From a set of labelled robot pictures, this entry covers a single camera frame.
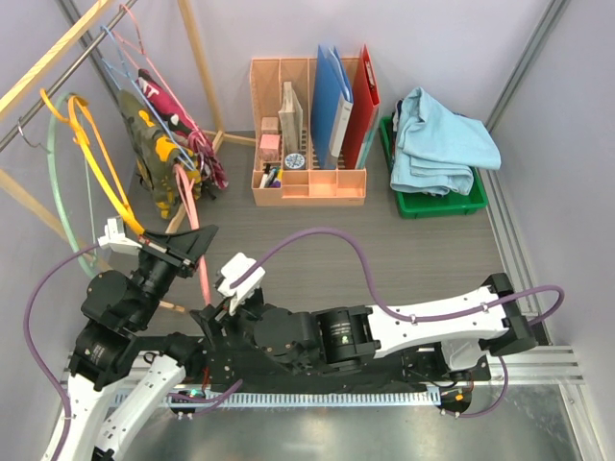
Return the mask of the colourful patterned trousers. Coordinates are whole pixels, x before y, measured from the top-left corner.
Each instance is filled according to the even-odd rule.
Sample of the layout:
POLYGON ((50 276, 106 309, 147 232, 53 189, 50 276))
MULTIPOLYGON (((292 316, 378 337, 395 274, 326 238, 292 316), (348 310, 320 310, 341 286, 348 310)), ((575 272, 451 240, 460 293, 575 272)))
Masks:
POLYGON ((408 153, 409 137, 406 133, 406 122, 409 120, 406 114, 406 100, 399 99, 392 113, 392 148, 391 157, 395 168, 408 173, 410 158, 408 153))

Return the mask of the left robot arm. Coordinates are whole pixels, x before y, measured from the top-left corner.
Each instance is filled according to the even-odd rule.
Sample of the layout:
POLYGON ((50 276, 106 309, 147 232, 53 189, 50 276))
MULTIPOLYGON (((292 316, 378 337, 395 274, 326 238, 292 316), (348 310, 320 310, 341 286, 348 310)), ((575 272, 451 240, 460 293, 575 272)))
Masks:
POLYGON ((62 412, 43 457, 46 460, 119 460, 158 404, 178 384, 196 382, 206 357, 202 340, 170 333, 159 355, 129 396, 109 413, 111 400, 135 360, 147 351, 141 333, 175 278, 194 275, 218 228, 208 225, 180 233, 145 231, 127 237, 111 218, 99 237, 101 248, 137 257, 130 275, 108 270, 94 277, 81 311, 87 323, 71 354, 67 383, 61 386, 62 412))

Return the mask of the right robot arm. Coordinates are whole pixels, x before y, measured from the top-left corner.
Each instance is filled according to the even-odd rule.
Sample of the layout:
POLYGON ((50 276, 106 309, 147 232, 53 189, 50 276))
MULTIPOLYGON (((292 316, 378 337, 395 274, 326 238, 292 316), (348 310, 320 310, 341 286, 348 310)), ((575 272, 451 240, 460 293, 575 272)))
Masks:
POLYGON ((256 288, 240 304, 226 300, 190 315, 212 352, 248 360, 262 375, 322 381, 390 366, 423 347, 434 349, 435 372, 453 380, 486 354, 502 357, 537 345, 503 273, 463 295, 426 303, 292 312, 267 303, 256 288))

